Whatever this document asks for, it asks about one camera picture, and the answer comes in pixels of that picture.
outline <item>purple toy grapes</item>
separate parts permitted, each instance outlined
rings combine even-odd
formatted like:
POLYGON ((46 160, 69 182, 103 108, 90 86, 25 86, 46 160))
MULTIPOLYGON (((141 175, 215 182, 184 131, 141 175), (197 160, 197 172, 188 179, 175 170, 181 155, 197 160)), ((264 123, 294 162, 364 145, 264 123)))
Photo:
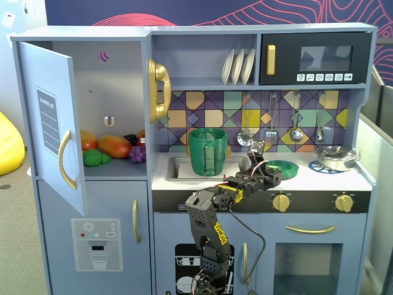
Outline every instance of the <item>purple toy grapes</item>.
POLYGON ((129 153, 131 161, 133 163, 143 163, 146 161, 146 147, 145 146, 133 146, 129 153))

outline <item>gold telephone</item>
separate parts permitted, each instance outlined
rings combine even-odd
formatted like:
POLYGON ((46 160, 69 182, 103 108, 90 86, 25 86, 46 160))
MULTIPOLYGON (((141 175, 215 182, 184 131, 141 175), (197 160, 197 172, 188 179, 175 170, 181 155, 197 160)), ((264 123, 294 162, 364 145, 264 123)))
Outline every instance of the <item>gold telephone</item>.
POLYGON ((168 112, 172 96, 171 80, 169 79, 168 70, 163 65, 155 63, 152 59, 149 59, 148 71, 150 123, 154 123, 168 112), (158 102, 157 81, 164 82, 163 103, 158 102))

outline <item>microwave display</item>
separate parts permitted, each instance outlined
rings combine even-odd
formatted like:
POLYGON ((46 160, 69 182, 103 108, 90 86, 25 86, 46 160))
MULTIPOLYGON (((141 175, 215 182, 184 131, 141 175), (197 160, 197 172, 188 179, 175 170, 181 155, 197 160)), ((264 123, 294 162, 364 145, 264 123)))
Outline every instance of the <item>microwave display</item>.
POLYGON ((348 71, 352 46, 306 46, 300 54, 300 71, 348 71))

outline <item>dishwasher sticker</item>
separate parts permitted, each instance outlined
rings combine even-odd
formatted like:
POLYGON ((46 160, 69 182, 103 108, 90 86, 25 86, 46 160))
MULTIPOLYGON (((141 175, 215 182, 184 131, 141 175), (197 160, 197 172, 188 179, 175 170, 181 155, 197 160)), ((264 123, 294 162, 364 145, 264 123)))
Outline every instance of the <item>dishwasher sticker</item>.
MULTIPOLYGON (((178 244, 174 249, 175 253, 175 272, 176 272, 176 295, 190 294, 192 278, 201 270, 200 252, 195 244, 178 244)), ((234 257, 229 258, 229 269, 227 271, 227 284, 223 294, 233 295, 234 282, 234 257)), ((195 290, 196 280, 199 279, 197 275, 193 282, 193 289, 195 290)))

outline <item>oven door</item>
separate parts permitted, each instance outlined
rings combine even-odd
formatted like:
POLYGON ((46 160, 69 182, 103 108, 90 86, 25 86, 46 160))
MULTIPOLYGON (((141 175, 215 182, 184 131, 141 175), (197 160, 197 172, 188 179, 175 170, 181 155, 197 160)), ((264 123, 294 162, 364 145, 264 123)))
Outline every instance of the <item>oven door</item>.
POLYGON ((264 213, 258 294, 353 295, 366 214, 264 213))

